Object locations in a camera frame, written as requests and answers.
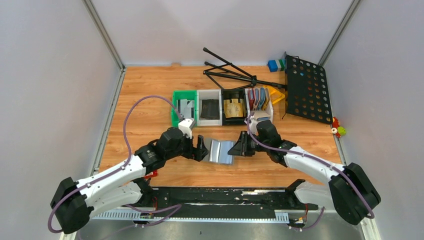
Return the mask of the grey card holder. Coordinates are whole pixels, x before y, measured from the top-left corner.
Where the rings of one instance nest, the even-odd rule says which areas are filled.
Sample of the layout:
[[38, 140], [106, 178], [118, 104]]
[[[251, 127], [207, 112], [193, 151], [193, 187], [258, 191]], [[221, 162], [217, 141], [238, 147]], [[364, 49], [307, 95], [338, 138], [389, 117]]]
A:
[[220, 165], [234, 164], [235, 157], [228, 154], [228, 151], [235, 145], [234, 141], [205, 138], [204, 144], [208, 154], [202, 159], [202, 162]]

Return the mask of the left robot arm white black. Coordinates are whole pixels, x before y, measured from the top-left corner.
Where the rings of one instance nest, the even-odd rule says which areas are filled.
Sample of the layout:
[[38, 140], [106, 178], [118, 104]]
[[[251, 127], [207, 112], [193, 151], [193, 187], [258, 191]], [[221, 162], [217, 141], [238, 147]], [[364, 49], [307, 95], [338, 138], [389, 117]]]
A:
[[71, 234], [84, 227], [92, 217], [123, 205], [142, 207], [153, 201], [151, 190], [142, 187], [144, 176], [165, 166], [176, 157], [200, 162], [209, 154], [202, 135], [193, 136], [170, 127], [160, 138], [150, 141], [119, 164], [80, 180], [63, 179], [50, 202], [47, 220], [52, 233]]

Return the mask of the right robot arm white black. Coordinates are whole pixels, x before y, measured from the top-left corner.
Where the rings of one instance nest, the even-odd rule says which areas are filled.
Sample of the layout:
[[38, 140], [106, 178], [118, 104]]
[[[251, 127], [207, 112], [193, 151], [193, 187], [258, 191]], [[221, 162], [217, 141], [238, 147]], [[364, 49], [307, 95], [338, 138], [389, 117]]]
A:
[[364, 218], [373, 219], [374, 208], [381, 197], [371, 180], [357, 163], [334, 163], [313, 155], [296, 143], [283, 139], [270, 120], [261, 121], [254, 128], [241, 131], [237, 142], [227, 152], [232, 156], [252, 157], [264, 152], [276, 164], [299, 170], [321, 185], [300, 183], [285, 195], [292, 209], [313, 203], [323, 207], [333, 206], [339, 216], [352, 225]]

